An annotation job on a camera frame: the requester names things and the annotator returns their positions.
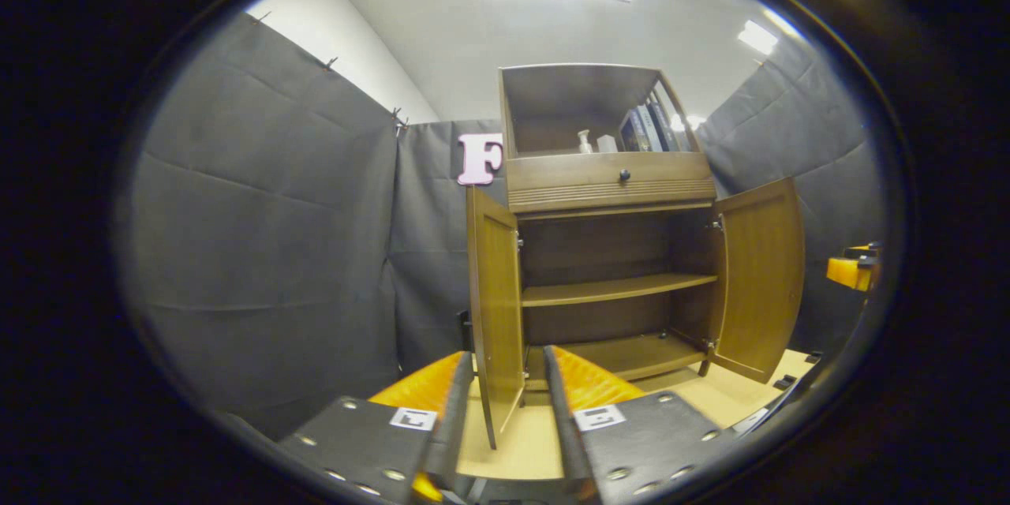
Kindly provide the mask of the wooden cabinet door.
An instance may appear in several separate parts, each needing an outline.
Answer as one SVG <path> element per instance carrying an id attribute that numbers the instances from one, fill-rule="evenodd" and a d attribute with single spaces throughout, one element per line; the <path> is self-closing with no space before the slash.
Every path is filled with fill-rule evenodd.
<path id="1" fill-rule="evenodd" d="M 466 189 L 469 317 L 484 426 L 495 450 L 526 389 L 516 217 L 476 186 Z"/>
<path id="2" fill-rule="evenodd" d="M 717 339 L 706 360 L 759 383 L 772 379 L 799 314 L 805 236 L 793 178 L 781 178 L 717 200 L 709 220 L 717 282 L 704 339 Z"/>

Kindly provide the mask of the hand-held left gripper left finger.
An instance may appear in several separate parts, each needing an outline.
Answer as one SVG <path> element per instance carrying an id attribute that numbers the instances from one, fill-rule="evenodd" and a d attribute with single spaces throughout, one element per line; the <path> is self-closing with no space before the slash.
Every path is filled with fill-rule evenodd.
<path id="1" fill-rule="evenodd" d="M 342 396 L 280 447 L 368 505 L 443 505 L 454 493 L 473 355 L 447 355 L 371 398 Z"/>

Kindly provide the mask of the black backdrop cloth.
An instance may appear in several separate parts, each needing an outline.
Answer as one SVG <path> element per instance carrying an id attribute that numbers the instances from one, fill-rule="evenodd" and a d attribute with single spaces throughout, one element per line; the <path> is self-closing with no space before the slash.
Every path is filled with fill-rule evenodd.
<path id="1" fill-rule="evenodd" d="M 570 63 L 613 64 L 537 64 Z M 246 13 L 200 43 L 149 114 L 122 238 L 144 328 L 186 389 L 284 438 L 339 396 L 372 396 L 464 351 L 466 188 L 505 198 L 484 145 L 503 139 L 499 70 L 527 65 L 491 71 L 498 119 L 404 126 Z M 785 354 L 834 354 L 840 340 L 801 337 L 829 258 L 895 244 L 866 113 L 805 47 L 737 95 L 772 111 L 739 154 L 742 177 L 715 138 L 721 124 L 694 135 L 718 198 L 793 178 L 805 278 Z"/>

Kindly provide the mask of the wooden double-door shoe cabinet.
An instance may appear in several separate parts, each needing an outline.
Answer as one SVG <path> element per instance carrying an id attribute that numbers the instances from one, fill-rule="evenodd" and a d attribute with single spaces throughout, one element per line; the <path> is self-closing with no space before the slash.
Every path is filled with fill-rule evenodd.
<path id="1" fill-rule="evenodd" d="M 580 154 L 578 131 L 611 135 L 631 108 L 656 101 L 681 152 L 704 154 L 670 81 L 656 69 L 620 64 L 534 64 L 499 70 L 503 139 L 484 148 L 509 159 Z M 482 182 L 468 185 L 482 189 Z M 675 200 L 567 211 L 511 213 L 517 219 L 521 293 L 530 286 L 611 281 L 655 274 L 716 275 L 710 229 L 715 200 Z M 713 362 L 703 347 L 714 282 L 615 301 L 522 308 L 526 389 L 546 390 L 544 347 L 560 346 L 625 380 L 641 380 Z"/>

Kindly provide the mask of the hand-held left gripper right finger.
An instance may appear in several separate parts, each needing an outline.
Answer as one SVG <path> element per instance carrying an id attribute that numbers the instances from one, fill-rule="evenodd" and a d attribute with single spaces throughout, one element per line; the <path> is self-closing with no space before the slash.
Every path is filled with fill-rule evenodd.
<path id="1" fill-rule="evenodd" d="M 643 392 L 558 346 L 542 354 L 560 461 L 577 505 L 682 499 L 739 441 L 674 392 Z"/>

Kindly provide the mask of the thin grey book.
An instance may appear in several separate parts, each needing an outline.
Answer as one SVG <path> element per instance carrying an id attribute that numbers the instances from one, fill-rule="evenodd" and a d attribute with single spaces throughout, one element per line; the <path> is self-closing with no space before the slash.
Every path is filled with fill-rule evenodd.
<path id="1" fill-rule="evenodd" d="M 620 135 L 624 152 L 652 152 L 638 108 L 627 111 L 620 127 Z"/>

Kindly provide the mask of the small ceiling light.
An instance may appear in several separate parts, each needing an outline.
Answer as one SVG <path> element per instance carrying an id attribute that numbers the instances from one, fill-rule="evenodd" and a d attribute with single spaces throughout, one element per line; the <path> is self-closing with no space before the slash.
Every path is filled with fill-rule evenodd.
<path id="1" fill-rule="evenodd" d="M 764 56 L 771 55 L 779 42 L 775 34 L 752 20 L 744 23 L 742 31 L 737 34 L 737 40 Z"/>

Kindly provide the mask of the light blue book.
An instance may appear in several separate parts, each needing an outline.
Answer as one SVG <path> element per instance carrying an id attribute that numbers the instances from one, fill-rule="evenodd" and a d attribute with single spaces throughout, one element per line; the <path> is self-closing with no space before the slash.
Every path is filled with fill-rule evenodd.
<path id="1" fill-rule="evenodd" d="M 636 112 L 638 112 L 638 116 L 641 118 L 643 130 L 645 130 L 647 139 L 649 139 L 650 152 L 668 152 L 663 131 L 656 127 L 656 122 L 653 120 L 652 106 L 649 103 L 643 103 L 636 108 Z"/>

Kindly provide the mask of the wooden cabinet drawer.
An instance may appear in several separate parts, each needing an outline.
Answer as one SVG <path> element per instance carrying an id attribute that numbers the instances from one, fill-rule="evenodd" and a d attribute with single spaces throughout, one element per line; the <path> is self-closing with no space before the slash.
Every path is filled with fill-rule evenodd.
<path id="1" fill-rule="evenodd" d="M 622 168 L 631 171 L 624 184 Z M 697 152 L 526 157 L 507 160 L 505 174 L 508 207 L 516 214 L 716 198 L 709 163 Z"/>

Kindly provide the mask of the wooden inner cabinet shelf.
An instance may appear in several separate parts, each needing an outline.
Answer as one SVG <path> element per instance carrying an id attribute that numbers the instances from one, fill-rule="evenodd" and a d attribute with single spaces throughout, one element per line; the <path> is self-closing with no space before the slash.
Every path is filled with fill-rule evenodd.
<path id="1" fill-rule="evenodd" d="M 566 283 L 566 285 L 530 286 L 521 293 L 524 308 L 567 306 L 593 301 L 615 301 L 702 286 L 717 282 L 716 275 L 655 274 L 611 281 Z"/>

